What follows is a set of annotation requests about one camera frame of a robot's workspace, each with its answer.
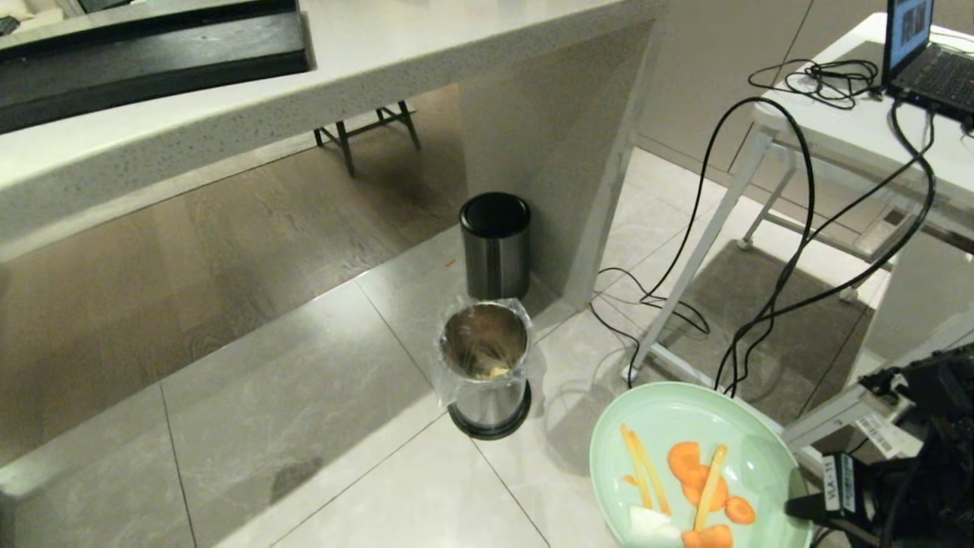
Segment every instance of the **laptop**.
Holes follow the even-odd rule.
[[[974,58],[930,42],[933,0],[889,0],[882,83],[886,92],[965,125],[974,120]]]

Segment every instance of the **countertop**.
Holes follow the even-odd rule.
[[[304,0],[314,51],[310,72],[148,100],[0,136],[0,250],[168,177],[654,19],[664,5]]]

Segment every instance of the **green plate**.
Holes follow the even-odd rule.
[[[737,548],[769,546],[804,548],[811,540],[810,522],[789,518],[785,501],[807,494],[795,457],[781,438],[753,413],[717,392],[684,382],[655,382],[629,390],[602,413],[589,448],[589,466],[595,497],[602,516],[616,539],[628,538],[629,507],[641,506],[639,490],[622,477],[635,475],[632,459],[619,425],[635,430],[656,467],[680,530],[693,528],[695,508],[683,496],[680,482],[670,472],[666,457],[681,442],[700,444],[701,464],[709,465],[720,444],[728,446],[723,477],[730,496],[742,496],[758,519],[742,526],[731,523],[723,512],[707,518],[707,526],[726,524]],[[659,509],[651,490],[653,505]]]

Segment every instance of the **stainless steel trash can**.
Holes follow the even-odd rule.
[[[531,409],[527,378],[512,374],[527,358],[520,316],[499,303],[479,302],[451,316],[439,341],[443,361],[466,386],[447,406],[454,424],[480,440],[516,431]]]
[[[479,299],[528,293],[531,208],[513,194],[487,192],[460,209],[467,257],[467,293]]]

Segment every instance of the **black lid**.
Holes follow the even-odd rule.
[[[460,208],[460,224],[480,238],[509,238],[522,232],[530,222],[528,204],[506,192],[485,192]]]

